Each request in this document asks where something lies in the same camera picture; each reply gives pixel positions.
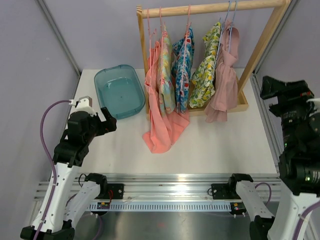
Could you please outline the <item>dusty pink skirt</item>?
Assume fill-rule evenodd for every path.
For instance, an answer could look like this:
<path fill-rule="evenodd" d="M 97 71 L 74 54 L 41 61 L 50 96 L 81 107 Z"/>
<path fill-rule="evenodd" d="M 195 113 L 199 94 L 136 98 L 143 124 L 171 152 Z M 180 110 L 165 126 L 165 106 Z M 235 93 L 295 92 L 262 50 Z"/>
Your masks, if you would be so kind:
<path fill-rule="evenodd" d="M 239 59 L 239 43 L 238 29 L 227 20 L 216 66 L 215 93 L 204 110 L 207 123 L 226 122 L 228 111 L 238 104 L 238 83 L 234 64 Z"/>

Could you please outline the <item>coral pink skirt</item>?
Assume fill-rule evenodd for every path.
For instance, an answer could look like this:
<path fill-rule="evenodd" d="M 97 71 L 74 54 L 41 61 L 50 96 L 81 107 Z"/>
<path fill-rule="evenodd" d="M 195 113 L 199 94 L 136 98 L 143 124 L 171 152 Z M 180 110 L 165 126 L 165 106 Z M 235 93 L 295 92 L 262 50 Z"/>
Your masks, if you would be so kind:
<path fill-rule="evenodd" d="M 143 134 L 142 138 L 153 154 L 162 154 L 170 150 L 183 131 L 190 124 L 190 114 L 181 114 L 173 111 L 161 114 L 160 98 L 156 76 L 158 58 L 161 55 L 161 44 L 156 41 L 150 49 L 148 66 L 150 69 L 144 80 L 145 91 L 148 93 L 150 131 Z"/>

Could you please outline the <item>pastel floral skirt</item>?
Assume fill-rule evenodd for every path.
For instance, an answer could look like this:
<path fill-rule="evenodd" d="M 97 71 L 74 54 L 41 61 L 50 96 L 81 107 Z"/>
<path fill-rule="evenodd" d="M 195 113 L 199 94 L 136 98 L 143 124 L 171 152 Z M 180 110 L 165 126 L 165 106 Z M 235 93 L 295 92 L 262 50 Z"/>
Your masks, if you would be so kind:
<path fill-rule="evenodd" d="M 161 115 L 170 114 L 176 107 L 175 90 L 171 78 L 173 64 L 173 46 L 166 25 L 163 25 L 158 58 L 157 86 Z"/>

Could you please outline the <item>yellow lemon print skirt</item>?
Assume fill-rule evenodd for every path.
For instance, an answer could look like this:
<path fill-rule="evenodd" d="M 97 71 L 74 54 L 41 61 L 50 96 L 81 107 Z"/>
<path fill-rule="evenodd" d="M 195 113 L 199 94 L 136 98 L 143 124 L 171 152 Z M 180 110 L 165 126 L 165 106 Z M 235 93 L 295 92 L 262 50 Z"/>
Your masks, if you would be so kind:
<path fill-rule="evenodd" d="M 204 35 L 204 59 L 192 75 L 194 89 L 189 97 L 189 106 L 201 108 L 214 95 L 217 52 L 220 43 L 222 24 L 217 22 Z"/>

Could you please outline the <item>blue floral skirt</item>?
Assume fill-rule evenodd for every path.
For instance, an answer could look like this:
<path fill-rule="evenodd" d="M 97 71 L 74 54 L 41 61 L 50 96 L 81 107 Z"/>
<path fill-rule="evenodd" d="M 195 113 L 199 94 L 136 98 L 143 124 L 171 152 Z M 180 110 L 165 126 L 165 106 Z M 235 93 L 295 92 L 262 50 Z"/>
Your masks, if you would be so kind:
<path fill-rule="evenodd" d="M 191 69 L 193 65 L 195 40 L 191 24 L 182 39 L 172 45 L 175 60 L 171 68 L 171 75 L 175 82 L 176 111 L 181 114 L 187 112 Z"/>

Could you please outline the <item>pink wire hanger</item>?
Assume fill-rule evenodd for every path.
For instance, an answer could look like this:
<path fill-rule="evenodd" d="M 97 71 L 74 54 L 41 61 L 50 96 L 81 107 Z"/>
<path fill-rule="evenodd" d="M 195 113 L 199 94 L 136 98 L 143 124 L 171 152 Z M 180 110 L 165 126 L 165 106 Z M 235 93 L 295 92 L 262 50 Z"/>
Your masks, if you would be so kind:
<path fill-rule="evenodd" d="M 151 28 L 150 28 L 150 9 L 147 8 L 147 28 L 148 28 L 148 37 L 149 37 L 149 69 L 150 69 L 150 78 L 152 78 L 153 74 L 153 68 L 152 68 L 152 38 L 153 35 L 157 33 L 157 29 L 154 30 L 153 33 L 151 33 Z"/>
<path fill-rule="evenodd" d="M 189 29 L 190 29 L 190 10 L 191 5 L 188 6 L 188 17 L 187 17 L 187 24 L 186 24 L 186 30 L 184 34 L 183 44 L 182 44 L 182 50 L 183 50 L 183 56 L 182 64 L 179 67 L 179 76 L 180 76 L 180 87 L 179 87 L 179 105 L 180 108 L 185 109 L 186 108 L 186 102 L 188 98 L 188 90 L 189 90 L 189 74 L 188 74 L 188 57 L 187 57 L 187 40 L 189 39 Z"/>
<path fill-rule="evenodd" d="M 163 91 L 164 90 L 164 86 L 165 86 L 165 57 L 164 57 L 164 25 L 163 25 L 163 21 L 162 21 L 162 7 L 159 7 L 159 19 L 160 19 L 160 46 L 161 46 L 161 55 L 160 55 L 160 90 Z"/>

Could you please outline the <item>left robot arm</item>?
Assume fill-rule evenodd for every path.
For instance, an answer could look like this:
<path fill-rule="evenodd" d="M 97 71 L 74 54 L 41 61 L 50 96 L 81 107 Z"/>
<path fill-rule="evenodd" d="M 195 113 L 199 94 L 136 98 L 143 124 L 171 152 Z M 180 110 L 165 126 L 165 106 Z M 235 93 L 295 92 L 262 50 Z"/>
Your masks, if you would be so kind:
<path fill-rule="evenodd" d="M 117 120 L 108 109 L 103 107 L 101 112 L 105 121 L 101 121 L 97 113 L 91 115 L 86 110 L 77 110 L 70 115 L 67 128 L 54 149 L 52 177 L 40 211 L 33 223 L 21 230 L 21 239 L 72 240 L 75 228 L 91 201 L 107 196 L 106 176 L 90 173 L 80 191 L 68 200 L 92 140 L 117 129 Z"/>

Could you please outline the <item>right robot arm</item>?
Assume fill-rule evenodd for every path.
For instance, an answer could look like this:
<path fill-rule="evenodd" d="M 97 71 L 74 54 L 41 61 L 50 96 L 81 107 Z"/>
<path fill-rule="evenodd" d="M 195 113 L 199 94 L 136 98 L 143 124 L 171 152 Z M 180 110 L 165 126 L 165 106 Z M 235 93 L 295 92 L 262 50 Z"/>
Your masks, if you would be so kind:
<path fill-rule="evenodd" d="M 231 214 L 249 216 L 252 240 L 301 240 L 310 215 L 320 205 L 320 100 L 304 80 L 262 78 L 260 97 L 277 98 L 269 111 L 281 119 L 284 150 L 279 156 L 281 196 L 272 214 L 249 174 L 234 173 L 213 183 L 214 200 L 232 200 Z"/>

